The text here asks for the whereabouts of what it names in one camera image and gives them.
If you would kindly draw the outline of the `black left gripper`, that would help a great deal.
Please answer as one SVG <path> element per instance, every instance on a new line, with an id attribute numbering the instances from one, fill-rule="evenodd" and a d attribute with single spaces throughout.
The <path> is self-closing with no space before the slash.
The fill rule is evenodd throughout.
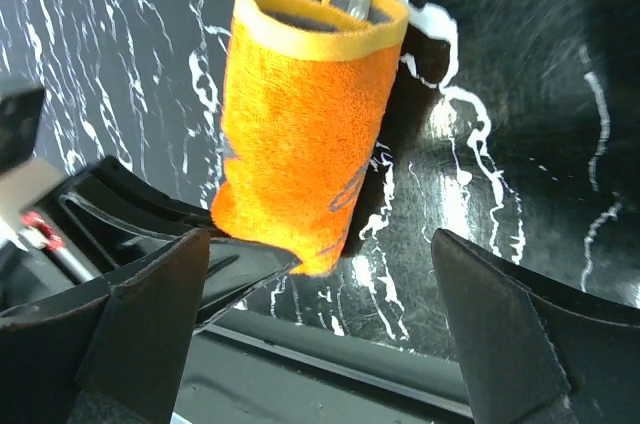
<path id="1" fill-rule="evenodd" d="M 193 229 L 206 212 L 156 190 L 115 158 L 73 176 L 33 158 L 1 170 L 1 308 L 7 311 L 131 263 Z M 289 251 L 212 238 L 193 333 L 296 268 Z"/>

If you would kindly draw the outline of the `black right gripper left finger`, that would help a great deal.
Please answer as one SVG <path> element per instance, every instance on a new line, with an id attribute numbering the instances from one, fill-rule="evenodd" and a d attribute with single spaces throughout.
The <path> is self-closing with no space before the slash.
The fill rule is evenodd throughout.
<path id="1" fill-rule="evenodd" d="M 92 412 L 170 421 L 209 259 L 204 231 L 1 315 L 1 420 L 65 423 Z"/>

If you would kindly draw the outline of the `orange and grey towel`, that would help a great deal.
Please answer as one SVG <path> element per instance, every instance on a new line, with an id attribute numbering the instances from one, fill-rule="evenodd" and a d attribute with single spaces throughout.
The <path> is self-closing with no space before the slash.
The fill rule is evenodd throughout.
<path id="1" fill-rule="evenodd" d="M 408 27 L 399 0 L 235 0 L 225 71 L 224 181 L 211 207 L 232 237 L 329 273 L 344 248 Z"/>

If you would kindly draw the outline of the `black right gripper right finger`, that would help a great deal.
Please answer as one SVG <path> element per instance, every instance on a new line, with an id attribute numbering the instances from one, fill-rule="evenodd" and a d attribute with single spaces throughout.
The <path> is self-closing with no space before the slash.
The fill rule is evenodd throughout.
<path id="1" fill-rule="evenodd" d="M 449 230 L 431 255 L 475 422 L 638 422 L 638 309 Z"/>

